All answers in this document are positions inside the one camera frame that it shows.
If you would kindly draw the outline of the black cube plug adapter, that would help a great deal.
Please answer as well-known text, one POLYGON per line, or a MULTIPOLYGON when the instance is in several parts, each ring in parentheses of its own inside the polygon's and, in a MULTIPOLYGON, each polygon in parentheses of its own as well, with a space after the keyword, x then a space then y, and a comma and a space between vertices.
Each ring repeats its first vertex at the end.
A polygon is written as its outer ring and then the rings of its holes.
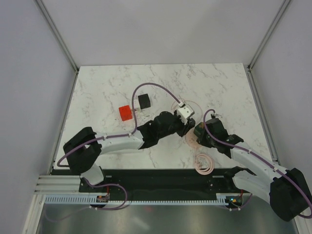
POLYGON ((139 95, 137 98, 138 98, 140 109, 147 109, 151 107, 151 100, 148 94, 139 95))

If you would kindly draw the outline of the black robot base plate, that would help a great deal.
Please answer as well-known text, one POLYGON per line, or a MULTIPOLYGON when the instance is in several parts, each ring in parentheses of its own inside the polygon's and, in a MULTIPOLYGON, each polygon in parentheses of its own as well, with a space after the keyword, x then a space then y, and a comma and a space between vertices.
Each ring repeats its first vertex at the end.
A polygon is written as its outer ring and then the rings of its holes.
POLYGON ((141 198, 210 198, 215 194, 239 197, 243 192, 232 180, 240 167, 215 169, 209 175, 201 175, 194 169, 109 169, 103 170, 104 181, 96 188, 85 179, 80 180, 79 192, 104 193, 121 200, 141 198))

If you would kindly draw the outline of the pink round disc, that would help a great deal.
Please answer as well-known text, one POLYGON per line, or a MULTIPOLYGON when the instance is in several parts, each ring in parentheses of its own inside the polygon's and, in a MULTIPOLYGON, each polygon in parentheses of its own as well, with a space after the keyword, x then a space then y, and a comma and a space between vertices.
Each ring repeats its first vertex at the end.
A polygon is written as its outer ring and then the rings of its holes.
POLYGON ((197 136, 193 133, 193 130, 190 130, 185 135, 185 141, 187 145, 193 149, 199 149, 201 147, 201 145, 197 143, 197 136))

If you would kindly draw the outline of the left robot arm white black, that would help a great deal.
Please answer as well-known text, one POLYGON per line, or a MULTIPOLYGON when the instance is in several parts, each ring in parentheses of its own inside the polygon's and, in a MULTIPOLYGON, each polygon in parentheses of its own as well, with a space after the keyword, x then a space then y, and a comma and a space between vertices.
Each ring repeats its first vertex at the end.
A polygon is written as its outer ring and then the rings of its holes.
POLYGON ((60 161, 66 159, 73 175, 83 176, 95 191, 101 192, 105 190, 107 180, 101 167, 96 165, 100 155, 121 150, 151 148, 157 145, 160 139, 173 134, 183 137, 195 126, 194 113, 187 107, 173 113, 164 111, 153 120, 138 126, 133 133, 111 136, 98 134, 92 127, 85 127, 65 143, 65 155, 60 161))

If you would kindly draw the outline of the green cube plug adapter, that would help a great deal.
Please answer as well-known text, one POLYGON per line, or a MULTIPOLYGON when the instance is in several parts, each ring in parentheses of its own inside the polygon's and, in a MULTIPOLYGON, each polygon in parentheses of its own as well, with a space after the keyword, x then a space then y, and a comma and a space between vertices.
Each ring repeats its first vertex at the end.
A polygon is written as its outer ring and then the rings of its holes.
POLYGON ((203 122, 200 122, 198 125, 196 125, 193 130, 193 133, 197 138, 201 138, 205 132, 206 130, 203 122))

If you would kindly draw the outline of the white cube plug tiger print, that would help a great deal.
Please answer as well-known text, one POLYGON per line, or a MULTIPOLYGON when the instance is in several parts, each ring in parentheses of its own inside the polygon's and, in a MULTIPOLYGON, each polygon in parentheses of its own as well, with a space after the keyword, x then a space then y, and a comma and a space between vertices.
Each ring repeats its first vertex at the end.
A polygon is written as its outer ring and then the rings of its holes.
POLYGON ((140 113, 141 112, 141 109, 133 109, 133 113, 140 113))

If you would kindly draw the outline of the red cube plug adapter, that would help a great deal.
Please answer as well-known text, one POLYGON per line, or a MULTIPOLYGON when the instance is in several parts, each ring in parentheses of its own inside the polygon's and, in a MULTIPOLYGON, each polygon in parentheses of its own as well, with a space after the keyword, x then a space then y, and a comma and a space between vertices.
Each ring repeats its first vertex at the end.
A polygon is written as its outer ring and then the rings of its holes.
POLYGON ((121 106, 118 110, 122 121, 128 121, 133 118, 132 110, 129 105, 121 106))

